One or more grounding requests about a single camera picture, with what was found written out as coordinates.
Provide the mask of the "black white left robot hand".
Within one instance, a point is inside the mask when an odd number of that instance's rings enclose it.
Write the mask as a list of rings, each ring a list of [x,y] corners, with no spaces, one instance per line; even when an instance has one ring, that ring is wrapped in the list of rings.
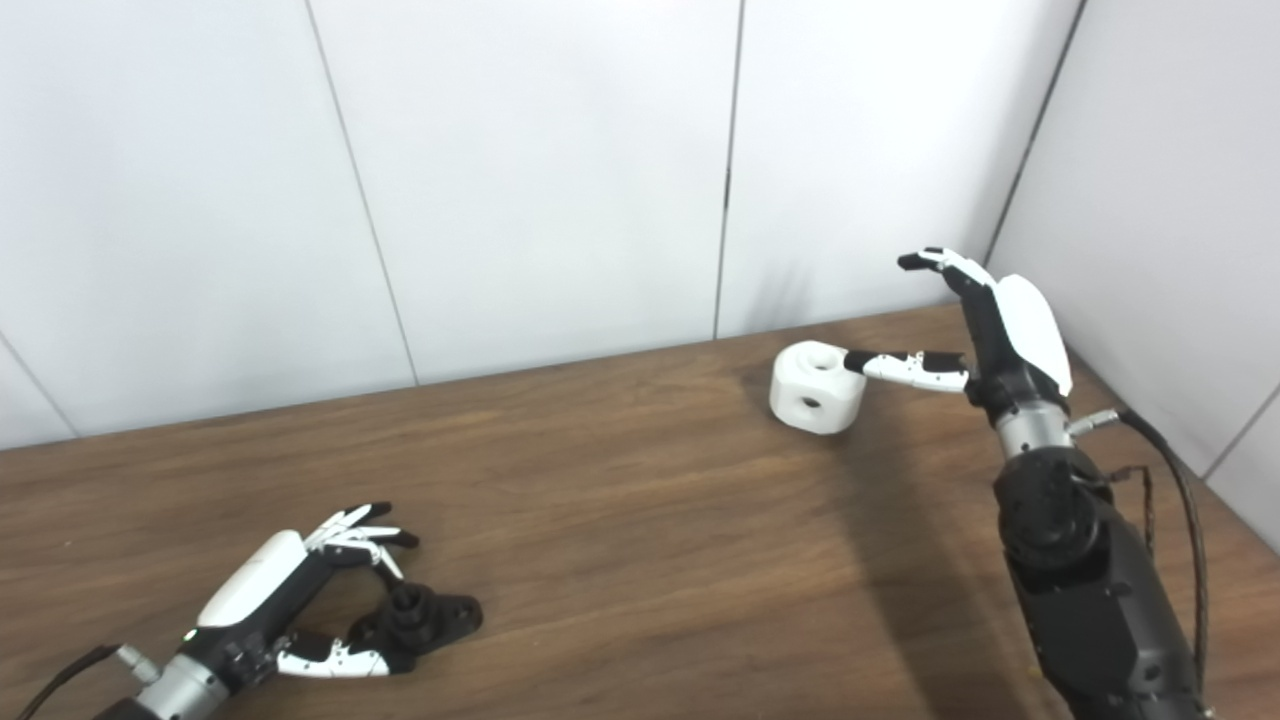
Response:
[[[390,591],[404,584],[389,547],[413,548],[419,538],[398,527],[372,524],[390,510],[389,502],[362,503],[333,514],[307,536],[297,530],[271,536],[205,605],[178,653],[207,669],[229,694],[278,673],[346,679],[415,670],[415,659],[367,641],[293,628],[342,569],[370,568]]]

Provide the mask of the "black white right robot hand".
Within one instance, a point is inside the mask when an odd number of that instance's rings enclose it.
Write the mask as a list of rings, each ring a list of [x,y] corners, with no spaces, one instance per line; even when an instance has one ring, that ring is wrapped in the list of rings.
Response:
[[[905,254],[905,272],[940,274],[959,297],[972,352],[849,350],[844,368],[865,378],[964,395],[997,421],[1016,407],[1052,404],[1068,413],[1073,374],[1053,311],[1020,275],[995,279],[979,263],[950,250]]]

